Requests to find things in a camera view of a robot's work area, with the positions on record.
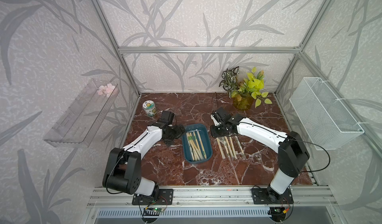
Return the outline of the clear acrylic wall shelf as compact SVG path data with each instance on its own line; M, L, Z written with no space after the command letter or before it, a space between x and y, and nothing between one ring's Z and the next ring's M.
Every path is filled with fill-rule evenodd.
M116 85L117 91L111 97L98 95L98 88L108 83ZM89 147L118 94L117 82L91 79L43 140L53 147Z

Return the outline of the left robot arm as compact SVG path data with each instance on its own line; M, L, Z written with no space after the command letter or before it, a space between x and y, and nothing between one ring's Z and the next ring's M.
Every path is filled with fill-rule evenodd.
M185 133L182 125L155 123L133 142L123 148L114 148L109 153L102 186L110 194L139 194L156 196L156 182L142 177L141 160L159 141L171 145Z

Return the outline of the potted green plant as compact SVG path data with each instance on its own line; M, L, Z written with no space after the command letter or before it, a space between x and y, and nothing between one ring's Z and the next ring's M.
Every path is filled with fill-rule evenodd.
M228 93L236 109L247 111L252 105L257 108L263 103L273 103L269 92L265 90L264 71L257 72L257 68L254 67L245 78L239 80L239 67L234 67L223 71L221 77L219 86Z

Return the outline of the pink flower decoration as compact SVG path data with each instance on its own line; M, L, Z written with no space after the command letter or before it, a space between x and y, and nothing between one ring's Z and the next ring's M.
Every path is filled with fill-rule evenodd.
M114 92L117 91L117 86L112 83L108 83L106 85L101 85L96 93L100 96L111 97Z

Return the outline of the aluminium front rail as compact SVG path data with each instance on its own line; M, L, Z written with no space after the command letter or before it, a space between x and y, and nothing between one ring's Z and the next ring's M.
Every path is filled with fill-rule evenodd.
M252 186L168 186L173 189L169 207L268 207L274 204L254 204ZM338 206L328 186L292 186L294 207ZM95 188L87 208L133 208L133 196L109 194L104 188Z

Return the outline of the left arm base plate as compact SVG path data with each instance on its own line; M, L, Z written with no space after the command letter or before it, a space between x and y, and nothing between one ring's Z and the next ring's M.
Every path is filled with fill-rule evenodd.
M133 206L148 205L172 205L174 198L174 189L159 188L155 189L153 194L147 196L142 194L134 194Z

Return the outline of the small printed tin can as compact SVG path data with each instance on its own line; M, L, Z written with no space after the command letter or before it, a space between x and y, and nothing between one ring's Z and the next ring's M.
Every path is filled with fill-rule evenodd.
M149 117L153 117L157 113L155 102L152 100L147 100L143 102L142 108L145 111L146 115Z

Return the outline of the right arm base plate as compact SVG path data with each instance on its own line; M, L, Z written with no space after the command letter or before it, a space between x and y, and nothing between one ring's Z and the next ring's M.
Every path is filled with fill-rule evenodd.
M294 200L292 197L291 189L288 187L283 194L274 191L270 186L261 188L257 185L251 189L251 195L254 204L262 205L292 205Z

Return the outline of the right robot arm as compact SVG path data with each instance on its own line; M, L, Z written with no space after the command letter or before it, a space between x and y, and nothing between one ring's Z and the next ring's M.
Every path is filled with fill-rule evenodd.
M310 158L305 143L296 132L279 132L240 114L230 115L223 108L212 112L210 127L214 138L246 136L278 154L278 170L268 186L268 193L280 196L302 172Z

